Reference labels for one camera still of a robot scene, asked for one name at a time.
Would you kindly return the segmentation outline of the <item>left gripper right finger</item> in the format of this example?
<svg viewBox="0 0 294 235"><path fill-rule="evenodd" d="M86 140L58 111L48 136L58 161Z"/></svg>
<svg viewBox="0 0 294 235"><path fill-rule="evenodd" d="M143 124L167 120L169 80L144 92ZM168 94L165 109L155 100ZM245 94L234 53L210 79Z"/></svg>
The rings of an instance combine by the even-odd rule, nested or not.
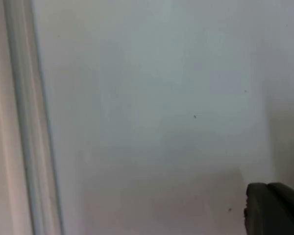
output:
<svg viewBox="0 0 294 235"><path fill-rule="evenodd" d="M294 222L294 189L282 183L269 183L269 189L276 195Z"/></svg>

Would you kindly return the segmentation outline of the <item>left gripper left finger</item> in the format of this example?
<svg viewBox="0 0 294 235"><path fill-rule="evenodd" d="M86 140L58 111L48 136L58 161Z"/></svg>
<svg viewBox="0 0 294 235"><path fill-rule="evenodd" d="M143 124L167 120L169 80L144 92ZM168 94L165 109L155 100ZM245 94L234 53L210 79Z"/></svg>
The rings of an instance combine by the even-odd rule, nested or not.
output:
<svg viewBox="0 0 294 235"><path fill-rule="evenodd" d="M286 208L265 183L251 183L246 189L244 209L248 235L294 235L294 222Z"/></svg>

